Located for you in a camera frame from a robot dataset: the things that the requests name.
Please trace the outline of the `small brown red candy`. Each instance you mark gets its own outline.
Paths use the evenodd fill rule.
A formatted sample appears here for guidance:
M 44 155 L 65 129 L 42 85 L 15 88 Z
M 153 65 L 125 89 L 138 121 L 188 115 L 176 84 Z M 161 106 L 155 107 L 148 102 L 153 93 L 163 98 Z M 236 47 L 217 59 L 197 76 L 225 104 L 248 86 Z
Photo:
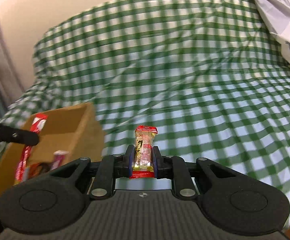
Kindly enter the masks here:
M 140 125 L 135 129 L 135 154 L 130 179 L 154 178 L 153 141 L 158 134 L 153 126 Z

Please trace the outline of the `red stick snack packet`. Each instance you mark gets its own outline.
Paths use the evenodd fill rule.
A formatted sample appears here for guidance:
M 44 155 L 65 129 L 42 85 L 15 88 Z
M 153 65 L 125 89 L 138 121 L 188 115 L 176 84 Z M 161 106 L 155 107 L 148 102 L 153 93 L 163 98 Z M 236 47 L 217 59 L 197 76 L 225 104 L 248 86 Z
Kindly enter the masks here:
M 31 124 L 30 131 L 34 132 L 35 135 L 39 135 L 44 127 L 44 124 L 47 121 L 47 118 L 48 116 L 46 114 L 37 113 Z M 18 165 L 16 168 L 14 184 L 19 184 L 23 180 L 23 175 L 24 175 L 25 168 L 27 166 L 27 161 L 30 157 L 32 148 L 33 146 L 29 146 L 29 145 L 24 146 L 21 157 L 20 157 L 20 161 L 18 162 Z

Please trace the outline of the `red chip snack bag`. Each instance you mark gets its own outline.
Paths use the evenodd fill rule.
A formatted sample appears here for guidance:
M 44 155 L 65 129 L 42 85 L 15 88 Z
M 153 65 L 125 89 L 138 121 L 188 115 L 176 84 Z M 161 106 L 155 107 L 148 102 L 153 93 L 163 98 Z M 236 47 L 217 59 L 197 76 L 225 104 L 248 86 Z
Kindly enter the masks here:
M 68 151 L 62 151 L 62 150 L 58 150 L 56 152 L 54 152 L 54 158 L 53 161 L 50 165 L 50 170 L 55 170 L 58 167 L 60 167 L 63 163 L 63 160 L 65 159 L 66 155 L 68 155 L 69 152 Z

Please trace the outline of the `cardboard box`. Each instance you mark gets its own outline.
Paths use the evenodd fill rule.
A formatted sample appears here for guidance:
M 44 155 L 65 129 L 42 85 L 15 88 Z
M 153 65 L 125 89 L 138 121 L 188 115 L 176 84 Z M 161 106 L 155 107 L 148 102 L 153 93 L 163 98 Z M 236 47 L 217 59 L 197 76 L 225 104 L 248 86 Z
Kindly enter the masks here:
M 29 163 L 49 163 L 54 152 L 67 151 L 63 164 L 81 157 L 102 159 L 105 132 L 96 119 L 91 103 L 45 111 L 47 122 L 40 133 L 40 142 L 33 147 Z M 16 167 L 23 145 L 9 144 L 0 159 L 0 195 L 14 185 Z

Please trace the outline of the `green checkered sofa cover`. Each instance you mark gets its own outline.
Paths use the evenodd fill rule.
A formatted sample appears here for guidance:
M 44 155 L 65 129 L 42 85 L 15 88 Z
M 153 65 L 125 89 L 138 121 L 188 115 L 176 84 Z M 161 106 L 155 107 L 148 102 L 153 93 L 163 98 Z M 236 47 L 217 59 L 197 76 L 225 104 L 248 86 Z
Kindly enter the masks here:
M 155 126 L 162 154 L 206 157 L 290 202 L 290 66 L 253 0 L 112 0 L 50 28 L 33 58 L 2 123 L 90 102 L 104 155 Z

